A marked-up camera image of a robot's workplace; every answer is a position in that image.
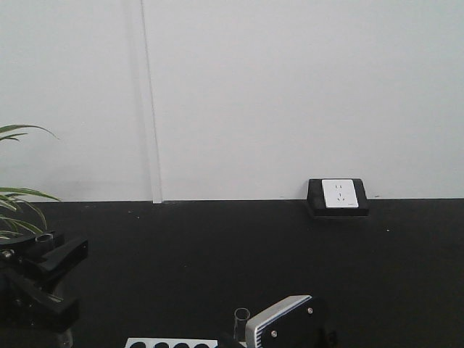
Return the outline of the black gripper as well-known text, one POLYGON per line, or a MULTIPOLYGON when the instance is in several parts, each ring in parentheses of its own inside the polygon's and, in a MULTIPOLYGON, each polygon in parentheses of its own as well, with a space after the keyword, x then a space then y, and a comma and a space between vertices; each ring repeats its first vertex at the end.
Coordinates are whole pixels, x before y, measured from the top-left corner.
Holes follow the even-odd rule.
POLYGON ((70 270, 88 256, 88 240, 64 242, 57 232, 1 243, 1 321, 8 327, 53 331, 67 313, 79 318, 75 297, 55 301, 54 291, 70 270))

